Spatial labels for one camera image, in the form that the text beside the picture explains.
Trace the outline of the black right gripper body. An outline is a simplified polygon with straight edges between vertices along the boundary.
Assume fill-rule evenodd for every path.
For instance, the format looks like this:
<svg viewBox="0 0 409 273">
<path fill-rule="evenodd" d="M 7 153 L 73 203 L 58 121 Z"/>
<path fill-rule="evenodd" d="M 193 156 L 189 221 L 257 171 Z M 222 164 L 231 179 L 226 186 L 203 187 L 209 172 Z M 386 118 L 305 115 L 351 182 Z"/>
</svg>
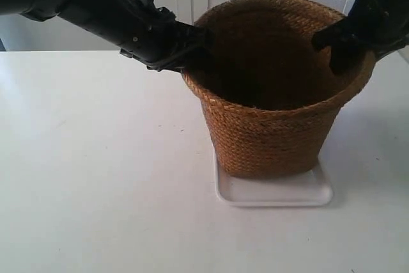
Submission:
<svg viewBox="0 0 409 273">
<path fill-rule="evenodd" d="M 355 0 L 346 25 L 344 55 L 367 49 L 381 59 L 408 45 L 408 0 Z"/>
</svg>

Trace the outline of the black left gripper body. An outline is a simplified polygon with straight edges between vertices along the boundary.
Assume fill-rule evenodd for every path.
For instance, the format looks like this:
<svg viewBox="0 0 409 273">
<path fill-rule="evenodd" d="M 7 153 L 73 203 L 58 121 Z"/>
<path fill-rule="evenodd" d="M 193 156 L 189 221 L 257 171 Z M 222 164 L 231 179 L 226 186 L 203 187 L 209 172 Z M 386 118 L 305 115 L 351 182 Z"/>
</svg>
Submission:
<svg viewBox="0 0 409 273">
<path fill-rule="evenodd" d="M 176 17 L 141 0 L 98 0 L 92 29 L 128 57 L 161 66 L 177 50 Z"/>
</svg>

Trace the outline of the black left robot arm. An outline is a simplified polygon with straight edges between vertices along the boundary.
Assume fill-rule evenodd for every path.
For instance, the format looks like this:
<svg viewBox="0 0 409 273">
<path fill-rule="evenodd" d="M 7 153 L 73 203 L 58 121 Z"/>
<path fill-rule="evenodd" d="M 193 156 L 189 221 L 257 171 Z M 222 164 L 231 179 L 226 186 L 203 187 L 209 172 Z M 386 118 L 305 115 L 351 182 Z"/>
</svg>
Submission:
<svg viewBox="0 0 409 273">
<path fill-rule="evenodd" d="M 181 72 L 210 58 L 209 30 L 178 21 L 154 0 L 1 0 L 1 14 L 37 22 L 59 17 L 150 70 Z"/>
</svg>

